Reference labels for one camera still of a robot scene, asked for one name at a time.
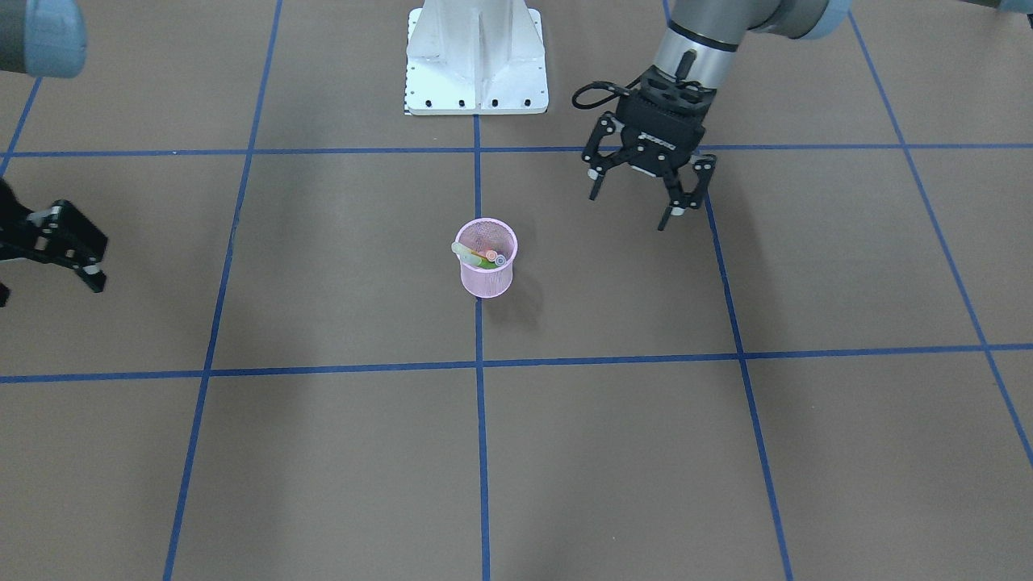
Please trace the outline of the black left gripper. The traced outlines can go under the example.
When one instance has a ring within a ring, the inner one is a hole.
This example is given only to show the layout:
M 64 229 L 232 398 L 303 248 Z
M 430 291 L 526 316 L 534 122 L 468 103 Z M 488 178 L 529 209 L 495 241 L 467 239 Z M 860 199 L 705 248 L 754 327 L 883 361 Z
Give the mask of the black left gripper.
M 657 231 L 667 228 L 672 217 L 701 209 L 718 157 L 695 153 L 707 132 L 705 118 L 718 91 L 661 69 L 647 69 L 626 85 L 603 81 L 601 89 L 608 93 L 601 104 L 614 102 L 616 106 L 598 118 L 582 151 L 592 180 L 590 201 L 597 198 L 611 169 L 629 165 L 646 175 L 659 175 L 667 189 L 669 201 Z M 611 136 L 617 136 L 620 146 L 605 153 L 601 145 Z M 695 176 L 691 190 L 681 179 L 681 169 L 686 166 Z

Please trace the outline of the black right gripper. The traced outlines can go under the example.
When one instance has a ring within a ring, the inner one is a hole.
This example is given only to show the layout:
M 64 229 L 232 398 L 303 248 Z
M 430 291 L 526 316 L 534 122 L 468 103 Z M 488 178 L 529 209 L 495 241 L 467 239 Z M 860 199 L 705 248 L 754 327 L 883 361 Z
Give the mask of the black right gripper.
M 100 264 L 106 255 L 108 236 L 70 201 L 56 201 L 48 209 L 32 212 L 1 178 L 2 259 L 25 258 L 34 253 L 36 230 L 45 241 L 36 251 L 44 262 L 70 269 L 92 293 L 106 288 L 107 276 Z M 0 307 L 8 300 L 10 288 L 1 282 Z

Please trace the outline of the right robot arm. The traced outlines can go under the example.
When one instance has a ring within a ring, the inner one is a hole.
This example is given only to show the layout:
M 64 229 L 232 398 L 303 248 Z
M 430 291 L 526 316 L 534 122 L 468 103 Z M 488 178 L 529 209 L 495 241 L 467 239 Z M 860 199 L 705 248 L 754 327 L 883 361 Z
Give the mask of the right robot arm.
M 87 29 L 75 1 L 3 1 L 2 70 L 74 78 L 87 59 Z M 70 201 L 33 211 L 1 182 L 1 259 L 33 261 L 73 271 L 92 293 L 106 288 L 100 264 L 108 236 Z

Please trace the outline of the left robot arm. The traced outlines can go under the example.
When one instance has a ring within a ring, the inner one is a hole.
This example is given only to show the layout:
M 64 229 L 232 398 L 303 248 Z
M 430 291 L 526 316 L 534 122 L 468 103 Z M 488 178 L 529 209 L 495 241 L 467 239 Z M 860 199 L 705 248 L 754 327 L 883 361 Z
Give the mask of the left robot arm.
M 589 198 L 609 170 L 627 165 L 662 181 L 668 203 L 659 230 L 701 209 L 718 163 L 700 151 L 705 118 L 746 35 L 818 40 L 850 8 L 848 1 L 676 1 L 648 69 L 626 85 L 590 82 L 571 97 L 575 109 L 603 110 L 580 154 L 592 180 Z

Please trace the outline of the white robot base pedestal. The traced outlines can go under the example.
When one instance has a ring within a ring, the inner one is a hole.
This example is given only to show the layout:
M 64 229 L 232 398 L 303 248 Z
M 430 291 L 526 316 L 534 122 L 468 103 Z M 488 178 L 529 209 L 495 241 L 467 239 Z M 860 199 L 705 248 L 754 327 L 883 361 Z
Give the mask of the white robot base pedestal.
M 407 16 L 407 115 L 539 115 L 542 14 L 524 1 L 424 1 Z

